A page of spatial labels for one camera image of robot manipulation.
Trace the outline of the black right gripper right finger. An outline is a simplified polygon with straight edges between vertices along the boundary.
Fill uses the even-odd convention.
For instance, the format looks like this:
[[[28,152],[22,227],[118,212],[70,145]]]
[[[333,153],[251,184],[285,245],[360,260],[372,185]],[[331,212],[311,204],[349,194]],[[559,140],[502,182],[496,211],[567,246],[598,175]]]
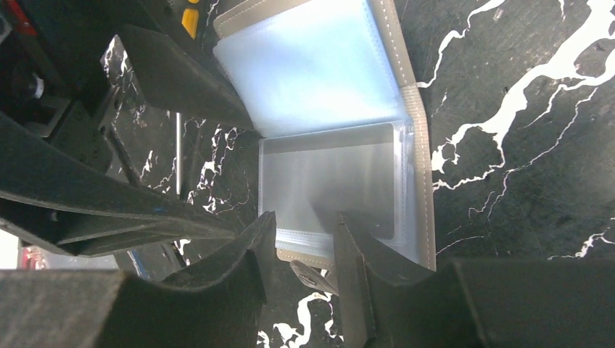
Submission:
[[[422,267],[339,213],[346,347],[612,347],[614,262],[453,258]]]

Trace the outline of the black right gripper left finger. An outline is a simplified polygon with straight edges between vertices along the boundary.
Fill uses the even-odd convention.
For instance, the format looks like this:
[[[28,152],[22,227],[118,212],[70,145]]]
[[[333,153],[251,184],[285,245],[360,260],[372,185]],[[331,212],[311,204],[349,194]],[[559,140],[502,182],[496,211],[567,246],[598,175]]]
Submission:
[[[1,273],[3,347],[254,347],[276,216],[164,281],[111,270]]]

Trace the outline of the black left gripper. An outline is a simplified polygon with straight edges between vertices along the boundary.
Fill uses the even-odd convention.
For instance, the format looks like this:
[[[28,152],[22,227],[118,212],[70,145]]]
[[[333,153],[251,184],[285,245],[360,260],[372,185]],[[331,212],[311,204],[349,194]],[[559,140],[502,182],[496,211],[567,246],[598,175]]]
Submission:
[[[232,239],[208,212],[106,170],[99,59],[118,36],[146,102],[253,131],[216,63],[169,1],[3,1],[1,229],[59,254],[102,256],[173,239]]]

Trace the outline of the dark credit card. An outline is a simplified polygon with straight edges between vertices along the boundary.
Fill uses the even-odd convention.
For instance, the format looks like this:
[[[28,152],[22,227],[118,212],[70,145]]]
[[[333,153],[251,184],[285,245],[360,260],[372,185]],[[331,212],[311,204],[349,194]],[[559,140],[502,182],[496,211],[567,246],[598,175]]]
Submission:
[[[361,127],[268,138],[260,149],[260,197],[283,230],[331,234],[338,212],[395,235],[394,126]]]

